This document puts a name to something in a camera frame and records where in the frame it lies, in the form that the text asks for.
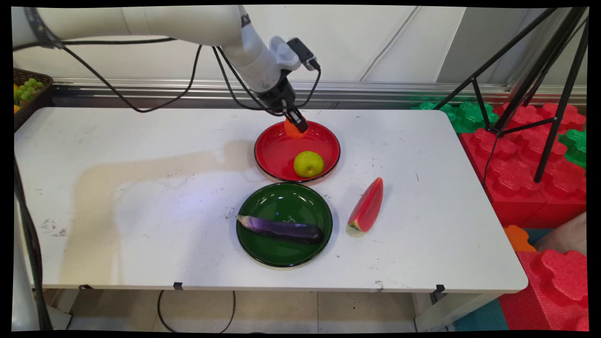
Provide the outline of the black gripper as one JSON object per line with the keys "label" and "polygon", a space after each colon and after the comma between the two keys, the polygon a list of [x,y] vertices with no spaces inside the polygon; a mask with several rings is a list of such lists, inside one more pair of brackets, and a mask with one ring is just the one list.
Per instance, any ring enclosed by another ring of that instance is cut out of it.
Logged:
{"label": "black gripper", "polygon": [[280,77],[276,85],[270,90],[258,92],[257,98],[266,107],[266,111],[274,116],[284,116],[290,124],[289,128],[297,133],[305,133],[309,124],[302,113],[294,108],[296,94],[287,77]]}

